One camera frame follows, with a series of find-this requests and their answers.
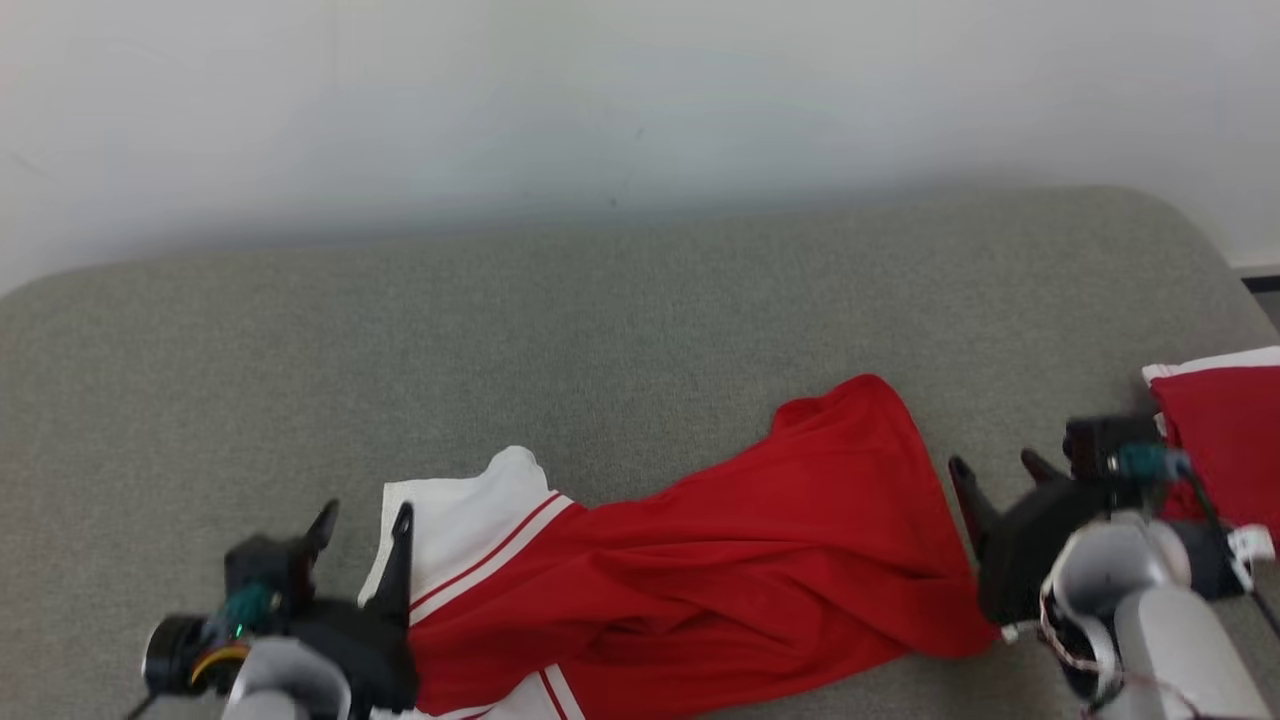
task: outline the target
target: white wall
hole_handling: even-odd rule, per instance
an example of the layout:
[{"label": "white wall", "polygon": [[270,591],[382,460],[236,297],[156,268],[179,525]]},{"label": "white wall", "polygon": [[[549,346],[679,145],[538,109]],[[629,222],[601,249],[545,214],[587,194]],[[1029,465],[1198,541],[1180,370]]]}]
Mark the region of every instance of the white wall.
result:
[{"label": "white wall", "polygon": [[0,292],[161,250],[1120,183],[1280,263],[1275,0],[0,0]]}]

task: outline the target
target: floor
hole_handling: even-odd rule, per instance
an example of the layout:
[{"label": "floor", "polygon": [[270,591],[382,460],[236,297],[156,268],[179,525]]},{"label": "floor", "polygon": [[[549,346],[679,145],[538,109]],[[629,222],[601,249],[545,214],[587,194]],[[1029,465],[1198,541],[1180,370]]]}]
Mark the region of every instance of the floor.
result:
[{"label": "floor", "polygon": [[1258,299],[1258,305],[1271,318],[1271,323],[1280,329],[1280,291],[1258,292],[1253,297]]}]

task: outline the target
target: red stripe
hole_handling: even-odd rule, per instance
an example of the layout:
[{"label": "red stripe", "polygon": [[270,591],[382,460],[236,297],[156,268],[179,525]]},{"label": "red stripe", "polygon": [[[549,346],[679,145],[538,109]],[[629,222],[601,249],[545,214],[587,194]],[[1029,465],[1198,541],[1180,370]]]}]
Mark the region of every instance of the red stripe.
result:
[{"label": "red stripe", "polygon": [[499,552],[502,552],[502,548],[504,548],[504,547],[507,547],[508,544],[511,544],[511,541],[513,541],[513,539],[516,538],[516,536],[518,536],[518,534],[520,534],[520,530],[525,529],[525,525],[527,525],[529,523],[531,523],[531,521],[534,520],[534,518],[536,518],[536,516],[538,516],[538,514],[543,511],[543,509],[544,509],[544,507],[547,507],[548,505],[550,505],[550,503],[552,503],[552,501],[553,501],[553,500],[556,500],[556,498],[557,498],[557,497],[559,497],[559,496],[561,496],[561,495],[559,495],[558,492],[556,492],[556,493],[552,493],[552,496],[550,496],[550,497],[548,497],[547,500],[544,500],[541,505],[539,505],[538,507],[535,507],[535,509],[534,509],[534,511],[532,511],[532,512],[530,512],[530,514],[529,514],[529,516],[524,519],[524,521],[521,521],[521,523],[520,523],[518,525],[516,525],[516,529],[515,529],[515,530],[511,530],[511,534],[509,534],[509,536],[507,536],[507,539],[502,541],[502,543],[500,543],[500,544],[499,544],[498,547],[493,548],[493,551],[490,551],[490,552],[489,552],[489,555],[485,555],[485,556],[484,556],[484,557],[481,557],[481,559],[480,559],[480,561],[479,561],[479,562],[476,562],[475,565],[472,565],[472,566],[467,568],[467,569],[466,569],[466,570],[463,570],[462,573],[460,573],[460,574],[454,575],[453,578],[449,578],[449,579],[448,579],[448,580],[445,580],[444,583],[442,583],[442,584],[436,585],[436,587],[435,587],[435,589],[433,589],[431,592],[429,592],[429,593],[424,594],[422,597],[420,597],[420,598],[415,600],[415,601],[413,601],[413,605],[410,605],[410,607],[408,607],[408,609],[410,609],[410,610],[415,610],[415,609],[416,609],[417,606],[422,605],[422,603],[424,603],[424,602],[426,602],[428,600],[431,600],[431,597],[433,597],[433,596],[435,596],[435,594],[436,594],[438,592],[440,592],[440,591],[443,591],[444,588],[447,588],[447,587],[452,585],[453,583],[456,583],[456,582],[461,580],[462,578],[466,578],[466,577],[467,577],[467,575],[470,575],[471,573],[475,573],[475,571],[476,571],[476,569],[479,569],[479,568],[480,568],[481,565],[484,565],[485,562],[488,562],[488,561],[493,560],[493,556],[494,556],[494,555],[498,555]]},{"label": "red stripe", "polygon": [[543,678],[543,687],[547,688],[547,697],[552,698],[556,712],[559,714],[561,720],[568,720],[568,715],[564,715],[564,708],[559,705],[559,698],[556,697],[556,691],[552,689],[552,682],[547,679],[547,670],[539,670],[538,674]]}]

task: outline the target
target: red fabric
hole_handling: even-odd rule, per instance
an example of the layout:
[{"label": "red fabric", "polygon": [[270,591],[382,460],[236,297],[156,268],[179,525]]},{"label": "red fabric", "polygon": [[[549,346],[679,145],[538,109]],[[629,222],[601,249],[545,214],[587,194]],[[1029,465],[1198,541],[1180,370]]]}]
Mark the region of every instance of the red fabric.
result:
[{"label": "red fabric", "polygon": [[[1280,368],[1221,368],[1156,378],[1169,443],[1192,456],[1222,518],[1262,523],[1280,537]],[[1203,516],[1187,483],[1164,516]]]},{"label": "red fabric", "polygon": [[906,407],[861,375],[666,492],[564,510],[410,629],[442,714],[559,664],[586,717],[676,717],[806,691],[993,628]]}]

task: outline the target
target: folded garment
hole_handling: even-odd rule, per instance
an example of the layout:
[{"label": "folded garment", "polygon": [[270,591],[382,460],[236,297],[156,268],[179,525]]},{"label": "folded garment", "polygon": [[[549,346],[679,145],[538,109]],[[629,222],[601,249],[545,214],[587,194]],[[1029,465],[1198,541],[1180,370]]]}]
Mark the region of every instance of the folded garment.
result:
[{"label": "folded garment", "polygon": [[[1143,368],[1169,445],[1181,447],[1219,512],[1280,537],[1280,347]],[[1175,486],[1167,519],[1201,519],[1189,486]]]},{"label": "folded garment", "polygon": [[384,538],[403,501],[435,717],[689,716],[995,637],[919,433],[873,375],[783,405],[764,441],[646,500],[588,510],[509,447],[477,478],[387,486]]}]

